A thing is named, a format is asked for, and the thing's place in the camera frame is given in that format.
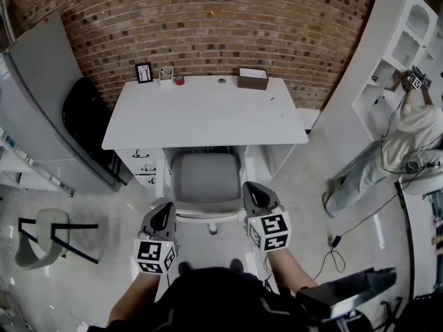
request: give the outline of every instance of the person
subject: person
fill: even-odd
[[[414,105],[417,92],[408,85],[403,83],[406,95],[397,130],[386,139],[373,142],[352,162],[345,175],[329,180],[329,190],[322,195],[322,202],[330,217],[357,202],[387,176],[399,178],[402,174],[413,174],[413,169],[408,167],[411,155],[417,150],[436,149],[441,145],[443,110],[432,103],[425,87],[422,87],[424,104]]]
[[[280,291],[296,294],[317,286],[286,248],[267,257]],[[192,269],[181,262],[179,274],[154,303],[160,276],[139,273],[112,308],[108,326],[92,326],[88,331],[308,331],[305,310],[297,300],[265,289],[256,276],[244,273],[238,259],[230,268]]]

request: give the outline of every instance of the white desk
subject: white desk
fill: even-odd
[[[218,79],[224,78],[224,84]],[[155,161],[171,164],[180,149],[232,146],[250,156],[256,180],[268,183],[295,144],[308,141],[283,82],[270,78],[266,91],[239,89],[235,76],[187,76],[185,84],[127,82],[103,140],[135,177],[154,184]]]

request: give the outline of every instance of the gray pants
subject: gray pants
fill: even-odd
[[[379,151],[378,142],[371,144],[368,149],[352,162],[349,172],[345,176],[337,178],[337,180],[341,179],[343,182],[326,202],[325,208],[329,214],[334,216],[335,212],[350,207],[372,185],[386,177],[385,174],[380,172],[375,163],[375,157]]]

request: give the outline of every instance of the white shirt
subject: white shirt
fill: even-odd
[[[442,134],[443,110],[436,106],[406,104],[400,112],[398,129],[382,142],[381,153],[377,154],[379,169],[404,172],[404,161],[416,149],[439,147]]]

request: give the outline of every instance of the refrigerator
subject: refrigerator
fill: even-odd
[[[0,127],[34,164],[74,192],[111,192],[114,177],[63,123],[63,103],[82,76],[62,18],[51,14],[0,54]]]

